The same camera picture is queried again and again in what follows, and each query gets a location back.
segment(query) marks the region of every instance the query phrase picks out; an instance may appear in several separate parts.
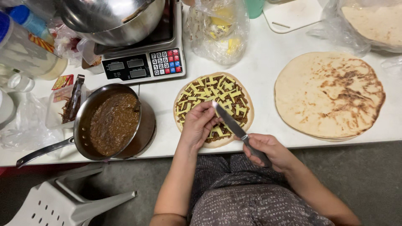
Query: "tongs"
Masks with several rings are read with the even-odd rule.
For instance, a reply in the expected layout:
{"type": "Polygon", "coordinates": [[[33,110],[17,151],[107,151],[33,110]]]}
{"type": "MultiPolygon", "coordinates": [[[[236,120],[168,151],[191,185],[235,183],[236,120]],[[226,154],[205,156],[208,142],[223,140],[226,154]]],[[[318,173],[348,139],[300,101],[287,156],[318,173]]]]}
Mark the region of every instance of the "tongs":
{"type": "Polygon", "coordinates": [[[67,109],[72,105],[70,111],[70,120],[74,116],[75,109],[77,107],[78,98],[81,96],[81,88],[84,84],[85,75],[79,74],[76,78],[76,83],[74,84],[73,92],[71,94],[70,101],[68,102],[67,109]]]}

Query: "hand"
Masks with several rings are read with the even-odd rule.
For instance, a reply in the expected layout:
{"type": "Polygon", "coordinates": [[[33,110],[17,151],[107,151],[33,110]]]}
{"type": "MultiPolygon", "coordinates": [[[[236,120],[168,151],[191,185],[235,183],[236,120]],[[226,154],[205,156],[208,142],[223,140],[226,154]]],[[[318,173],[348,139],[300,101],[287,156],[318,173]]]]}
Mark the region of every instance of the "hand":
{"type": "MultiPolygon", "coordinates": [[[[295,167],[303,164],[296,156],[285,148],[279,141],[272,135],[263,134],[249,134],[250,145],[265,153],[269,160],[272,162],[272,168],[280,173],[292,170],[295,167]]],[[[264,163],[256,156],[251,155],[250,150],[243,145],[243,151],[246,156],[257,166],[264,166],[264,163]]]]}
{"type": "Polygon", "coordinates": [[[212,102],[197,104],[186,114],[179,145],[186,145],[191,150],[198,151],[212,127],[219,121],[220,119],[215,116],[212,102]]]}

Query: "saucepan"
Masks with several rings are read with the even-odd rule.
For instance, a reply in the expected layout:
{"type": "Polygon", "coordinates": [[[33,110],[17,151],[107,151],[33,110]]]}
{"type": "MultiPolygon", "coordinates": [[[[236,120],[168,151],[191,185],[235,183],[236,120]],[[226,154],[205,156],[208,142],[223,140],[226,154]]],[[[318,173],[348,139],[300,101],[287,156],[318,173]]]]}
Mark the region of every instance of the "saucepan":
{"type": "Polygon", "coordinates": [[[137,128],[130,141],[121,150],[111,156],[104,156],[96,151],[90,141],[90,124],[95,111],[109,97],[119,93],[132,94],[139,100],[137,94],[130,87],[123,84],[109,84],[97,89],[87,98],[78,110],[72,137],[26,155],[17,161],[16,166],[20,168],[35,158],[72,144],[75,144],[78,151],[85,158],[94,161],[102,161],[110,158],[130,158],[142,154],[148,142],[150,142],[155,128],[154,111],[144,100],[140,100],[141,105],[139,106],[137,128]]]}
{"type": "Polygon", "coordinates": [[[127,46],[158,25],[165,0],[61,0],[63,22],[79,36],[108,46],[127,46]]]}

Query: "pan handle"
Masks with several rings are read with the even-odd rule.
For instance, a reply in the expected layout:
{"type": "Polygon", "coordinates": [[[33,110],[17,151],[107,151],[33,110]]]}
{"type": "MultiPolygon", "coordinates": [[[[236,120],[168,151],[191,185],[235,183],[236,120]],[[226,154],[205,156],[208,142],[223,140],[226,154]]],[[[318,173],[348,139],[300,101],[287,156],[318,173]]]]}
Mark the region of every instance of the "pan handle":
{"type": "Polygon", "coordinates": [[[54,151],[56,149],[59,149],[59,148],[62,148],[62,147],[68,146],[68,145],[72,145],[72,144],[74,144],[74,137],[70,137],[67,140],[63,140],[63,141],[61,141],[59,143],[52,144],[52,145],[49,145],[47,147],[41,148],[41,149],[39,149],[37,151],[34,151],[34,152],[32,152],[32,153],[30,153],[30,154],[18,159],[18,161],[16,163],[16,167],[21,168],[25,164],[27,164],[28,162],[30,162],[30,161],[32,161],[32,160],[34,160],[34,159],[36,159],[36,158],[38,158],[38,157],[40,157],[40,156],[42,156],[44,154],[47,154],[47,153],[52,152],[52,151],[54,151]]]}

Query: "green cup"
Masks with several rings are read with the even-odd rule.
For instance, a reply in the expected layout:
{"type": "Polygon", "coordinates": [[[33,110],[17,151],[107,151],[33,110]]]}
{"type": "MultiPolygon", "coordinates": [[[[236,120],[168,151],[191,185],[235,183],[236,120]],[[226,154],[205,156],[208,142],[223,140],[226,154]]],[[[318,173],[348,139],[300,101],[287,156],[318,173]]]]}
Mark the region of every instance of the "green cup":
{"type": "Polygon", "coordinates": [[[263,12],[265,0],[245,0],[248,10],[248,17],[255,19],[263,12]]]}

